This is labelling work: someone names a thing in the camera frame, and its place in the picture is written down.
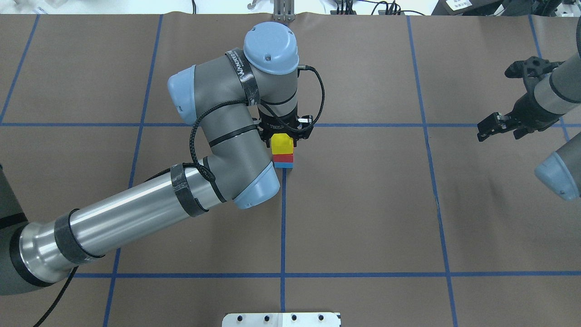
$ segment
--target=stacked blocks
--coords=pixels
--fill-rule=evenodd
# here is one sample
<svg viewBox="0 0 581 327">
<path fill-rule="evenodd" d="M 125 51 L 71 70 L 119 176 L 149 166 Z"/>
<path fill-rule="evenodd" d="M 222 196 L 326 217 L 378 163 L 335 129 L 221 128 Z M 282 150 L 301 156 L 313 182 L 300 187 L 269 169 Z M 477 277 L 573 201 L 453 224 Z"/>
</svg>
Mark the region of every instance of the stacked blocks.
<svg viewBox="0 0 581 327">
<path fill-rule="evenodd" d="M 283 133 L 274 134 L 270 139 L 270 148 L 274 168 L 292 168 L 295 144 L 290 136 Z"/>
</svg>

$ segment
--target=yellow block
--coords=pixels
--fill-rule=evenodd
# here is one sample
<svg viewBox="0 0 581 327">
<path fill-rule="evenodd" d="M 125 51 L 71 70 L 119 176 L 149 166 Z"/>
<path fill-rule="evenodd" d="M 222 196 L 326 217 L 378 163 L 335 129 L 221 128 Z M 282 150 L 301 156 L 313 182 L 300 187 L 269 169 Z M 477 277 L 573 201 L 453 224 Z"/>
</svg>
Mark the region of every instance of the yellow block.
<svg viewBox="0 0 581 327">
<path fill-rule="evenodd" d="M 270 148 L 272 154 L 292 154 L 294 143 L 290 136 L 284 133 L 277 133 L 270 138 Z"/>
</svg>

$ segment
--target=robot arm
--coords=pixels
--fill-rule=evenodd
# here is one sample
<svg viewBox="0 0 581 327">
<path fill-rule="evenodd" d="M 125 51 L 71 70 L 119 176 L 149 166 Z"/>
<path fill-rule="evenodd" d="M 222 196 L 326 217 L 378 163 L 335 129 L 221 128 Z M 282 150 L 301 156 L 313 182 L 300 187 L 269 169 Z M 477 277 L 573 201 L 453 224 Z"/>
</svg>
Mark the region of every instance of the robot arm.
<svg viewBox="0 0 581 327">
<path fill-rule="evenodd" d="M 263 140 L 284 131 L 279 120 L 299 126 L 298 60 L 291 30 L 279 23 L 262 23 L 248 32 L 243 51 L 229 51 L 172 76 L 168 88 L 188 124 L 224 101 L 247 100 L 234 101 L 201 121 L 213 154 L 200 162 L 175 165 L 53 222 L 28 223 L 0 168 L 0 295 L 49 286 L 66 278 L 75 266 L 227 200 L 250 208 L 274 196 L 279 183 Z M 269 103 L 279 116 L 260 108 L 260 133 L 247 107 L 257 101 Z M 202 172 L 208 169 L 215 178 Z"/>
<path fill-rule="evenodd" d="M 505 72 L 523 78 L 526 94 L 513 110 L 495 112 L 478 123 L 480 142 L 497 133 L 514 131 L 515 139 L 544 131 L 559 118 L 581 105 L 581 19 L 577 27 L 578 52 L 565 62 L 538 57 L 514 62 Z M 535 169 L 535 175 L 565 200 L 581 196 L 581 136 L 575 136 Z"/>
</svg>

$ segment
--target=light blue cap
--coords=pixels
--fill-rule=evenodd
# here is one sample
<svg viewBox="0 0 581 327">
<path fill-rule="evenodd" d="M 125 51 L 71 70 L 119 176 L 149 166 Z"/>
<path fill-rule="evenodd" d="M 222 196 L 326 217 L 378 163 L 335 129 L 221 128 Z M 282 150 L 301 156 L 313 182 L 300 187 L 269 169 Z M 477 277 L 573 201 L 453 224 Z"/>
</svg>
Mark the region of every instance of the light blue cap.
<svg viewBox="0 0 581 327">
<path fill-rule="evenodd" d="M 274 75 L 290 74 L 299 65 L 295 34 L 281 23 L 254 26 L 244 38 L 244 54 L 256 68 Z"/>
<path fill-rule="evenodd" d="M 167 80 L 167 89 L 178 113 L 188 125 L 197 119 L 196 99 L 193 95 L 193 73 L 196 65 L 173 75 Z"/>
<path fill-rule="evenodd" d="M 579 197 L 577 183 L 558 153 L 553 152 L 535 168 L 535 175 L 563 200 L 570 201 Z"/>
<path fill-rule="evenodd" d="M 240 209 L 248 209 L 275 196 L 280 188 L 277 173 L 271 162 L 244 191 L 234 198 L 234 203 Z"/>
</svg>

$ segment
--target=blue block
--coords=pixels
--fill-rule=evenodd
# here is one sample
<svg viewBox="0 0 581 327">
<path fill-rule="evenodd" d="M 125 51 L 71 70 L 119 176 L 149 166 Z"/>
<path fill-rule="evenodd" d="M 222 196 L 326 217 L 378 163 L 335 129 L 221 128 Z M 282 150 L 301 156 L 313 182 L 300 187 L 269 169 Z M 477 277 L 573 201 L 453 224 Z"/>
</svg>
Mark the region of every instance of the blue block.
<svg viewBox="0 0 581 327">
<path fill-rule="evenodd" d="M 292 168 L 292 162 L 275 162 L 274 168 Z"/>
</svg>

